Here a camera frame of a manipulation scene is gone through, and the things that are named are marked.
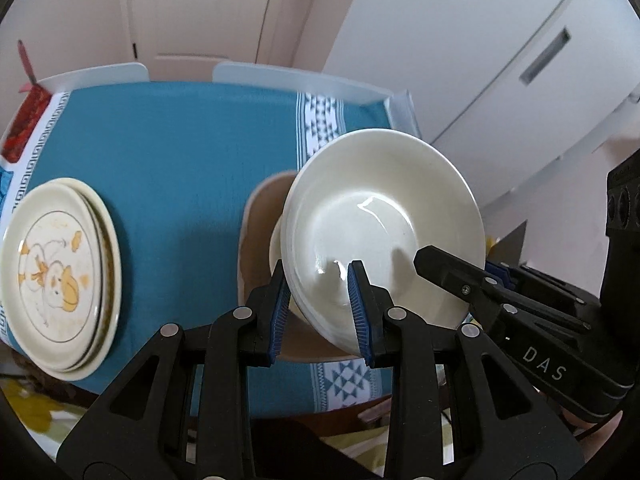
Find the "yellow lion cartoon plate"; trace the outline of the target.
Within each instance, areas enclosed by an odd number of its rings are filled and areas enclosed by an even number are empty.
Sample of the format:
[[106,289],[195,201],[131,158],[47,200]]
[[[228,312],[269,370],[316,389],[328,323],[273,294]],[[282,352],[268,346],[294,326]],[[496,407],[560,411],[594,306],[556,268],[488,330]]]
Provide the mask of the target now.
[[56,379],[73,382],[91,376],[105,361],[115,340],[122,305],[122,258],[114,221],[101,196],[87,183],[73,178],[58,178],[54,183],[74,190],[88,204],[99,235],[100,294],[98,325],[89,350],[67,370],[44,370]]

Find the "white duck cartoon plate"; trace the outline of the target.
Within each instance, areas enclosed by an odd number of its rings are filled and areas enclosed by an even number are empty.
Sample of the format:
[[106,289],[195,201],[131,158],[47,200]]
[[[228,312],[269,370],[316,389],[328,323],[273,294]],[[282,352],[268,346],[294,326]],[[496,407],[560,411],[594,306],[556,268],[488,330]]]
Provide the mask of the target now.
[[89,350],[98,325],[99,235],[85,200],[46,183],[13,211],[1,248],[1,300],[28,356],[67,370]]

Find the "cream bowl with duck print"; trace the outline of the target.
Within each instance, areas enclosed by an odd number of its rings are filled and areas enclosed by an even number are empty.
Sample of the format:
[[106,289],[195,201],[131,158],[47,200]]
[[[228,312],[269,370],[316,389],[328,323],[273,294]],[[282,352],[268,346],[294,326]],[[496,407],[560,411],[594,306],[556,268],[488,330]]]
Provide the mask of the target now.
[[272,238],[297,306],[283,335],[285,359],[323,362],[359,356],[345,252],[335,245],[337,237],[308,214],[282,214]]

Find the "white wardrobe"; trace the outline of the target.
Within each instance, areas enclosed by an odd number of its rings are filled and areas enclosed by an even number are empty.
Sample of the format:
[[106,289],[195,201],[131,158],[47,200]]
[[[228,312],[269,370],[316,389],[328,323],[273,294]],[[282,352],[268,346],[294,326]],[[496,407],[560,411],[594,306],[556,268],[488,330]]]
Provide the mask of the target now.
[[324,69],[408,90],[486,206],[638,87],[639,19],[628,0],[354,0]]

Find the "blue patterned tablecloth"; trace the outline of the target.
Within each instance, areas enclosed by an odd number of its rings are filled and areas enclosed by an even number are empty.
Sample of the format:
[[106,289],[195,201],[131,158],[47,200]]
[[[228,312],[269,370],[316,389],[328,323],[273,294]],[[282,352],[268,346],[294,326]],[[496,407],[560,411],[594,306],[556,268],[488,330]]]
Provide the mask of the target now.
[[122,258],[110,352],[79,387],[101,393],[164,324],[209,324],[239,303],[245,203],[334,136],[385,128],[383,102],[213,82],[140,82],[53,99],[19,164],[1,168],[2,217],[32,188],[75,178],[102,198]]

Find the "white panel door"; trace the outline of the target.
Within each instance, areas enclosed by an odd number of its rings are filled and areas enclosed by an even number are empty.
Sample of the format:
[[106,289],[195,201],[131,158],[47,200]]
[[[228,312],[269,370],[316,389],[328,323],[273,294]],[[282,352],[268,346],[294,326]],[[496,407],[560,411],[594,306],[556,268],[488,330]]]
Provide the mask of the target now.
[[210,81],[266,58],[283,0],[120,0],[134,60],[155,81]]

